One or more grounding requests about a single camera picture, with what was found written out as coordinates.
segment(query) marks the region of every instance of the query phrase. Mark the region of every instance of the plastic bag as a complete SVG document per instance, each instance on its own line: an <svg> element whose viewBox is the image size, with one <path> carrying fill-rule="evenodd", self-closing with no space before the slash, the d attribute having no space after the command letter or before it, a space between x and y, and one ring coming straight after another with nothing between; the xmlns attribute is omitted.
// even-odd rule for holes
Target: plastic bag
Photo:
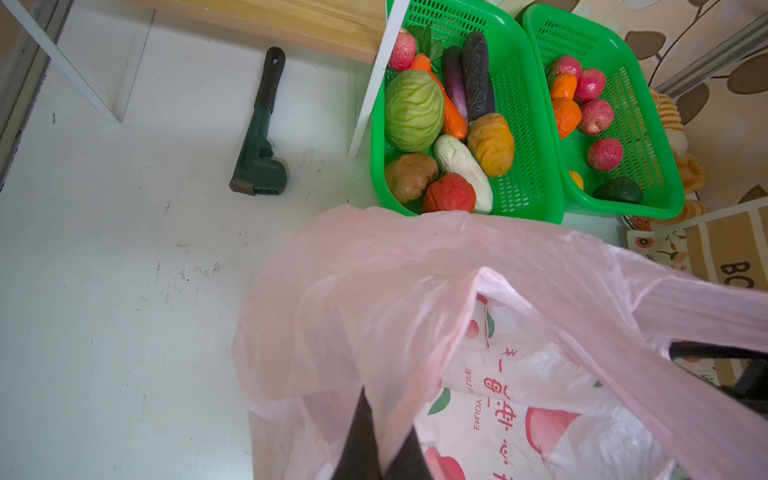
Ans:
<svg viewBox="0 0 768 480"><path fill-rule="evenodd" d="M532 422L536 409L570 414L543 422L564 425L567 452L534 439L544 468L522 468L530 455L513 455L507 473L496 465L489 478L653 478L667 455L697 480L765 477L768 423L663 357L672 339L766 351L765 293L704 283L548 223L339 207L292 239L240 315L233 358L250 408L255 478L330 478L362 386L386 469L441 394L444 374L456 382L456 366L492 369L501 356L459 348L478 293L499 317L499 335L518 335L550 357L545 369L510 365L511 385L483 379L484 401L525 416L535 409ZM488 438L501 453L498 437L483 432L449 438L433 429L427 438L422 420L432 466L445 455L430 443L473 447ZM518 425L503 432L519 438ZM633 455L652 465L637 470Z"/></svg>

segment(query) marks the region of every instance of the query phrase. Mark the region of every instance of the carrot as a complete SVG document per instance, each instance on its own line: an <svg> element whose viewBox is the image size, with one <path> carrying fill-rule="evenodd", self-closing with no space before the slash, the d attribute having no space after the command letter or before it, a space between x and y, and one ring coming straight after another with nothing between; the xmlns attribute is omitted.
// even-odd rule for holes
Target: carrot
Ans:
<svg viewBox="0 0 768 480"><path fill-rule="evenodd" d="M445 110L443 111L442 133L453 135L459 140L464 140L465 138L467 138L467 134L469 133L469 127L467 125L467 121L464 120L464 117L462 116L462 114L458 112L458 108L456 108L456 106L453 104L448 94L445 93L445 88L442 86L440 79L437 78L437 76L432 73L432 63L429 60L429 57L427 57L423 53L416 55L416 58L413 59L413 63L411 63L409 70L426 71L432 77L432 80L436 81L437 85L440 86L440 90L442 91L442 96L445 97Z"/></svg>

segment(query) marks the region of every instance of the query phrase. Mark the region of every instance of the eggplant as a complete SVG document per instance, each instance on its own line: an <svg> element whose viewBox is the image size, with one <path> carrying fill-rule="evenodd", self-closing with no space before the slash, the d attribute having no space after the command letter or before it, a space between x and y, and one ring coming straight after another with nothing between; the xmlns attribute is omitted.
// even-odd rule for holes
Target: eggplant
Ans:
<svg viewBox="0 0 768 480"><path fill-rule="evenodd" d="M491 75L488 76L488 93L485 96L485 114L496 113L496 96L493 95L493 82Z"/></svg>
<svg viewBox="0 0 768 480"><path fill-rule="evenodd" d="M479 31L467 35L464 42L462 72L468 119L475 121L488 108L488 42Z"/></svg>
<svg viewBox="0 0 768 480"><path fill-rule="evenodd" d="M445 80L445 93L462 114L464 121L467 116L467 101L464 94L464 77L462 73L462 50L459 47L448 47L442 54L442 77Z"/></svg>

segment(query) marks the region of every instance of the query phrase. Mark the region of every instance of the white vegetable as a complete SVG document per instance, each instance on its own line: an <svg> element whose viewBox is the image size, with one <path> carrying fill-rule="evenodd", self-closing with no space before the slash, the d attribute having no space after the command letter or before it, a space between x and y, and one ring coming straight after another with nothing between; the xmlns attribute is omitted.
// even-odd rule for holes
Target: white vegetable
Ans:
<svg viewBox="0 0 768 480"><path fill-rule="evenodd" d="M475 213L491 213L493 208L491 184L466 145L452 135L442 135L435 142L435 156L445 173L461 175L475 189L477 197Z"/></svg>

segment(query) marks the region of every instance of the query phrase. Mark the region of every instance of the green cabbage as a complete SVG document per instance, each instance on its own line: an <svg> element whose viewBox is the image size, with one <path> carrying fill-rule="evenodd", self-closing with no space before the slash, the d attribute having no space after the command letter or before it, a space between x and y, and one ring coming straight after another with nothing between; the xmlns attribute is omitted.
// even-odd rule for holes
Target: green cabbage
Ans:
<svg viewBox="0 0 768 480"><path fill-rule="evenodd" d="M429 73L400 72L384 92L384 132L404 152L426 151L442 127L445 108L440 87Z"/></svg>

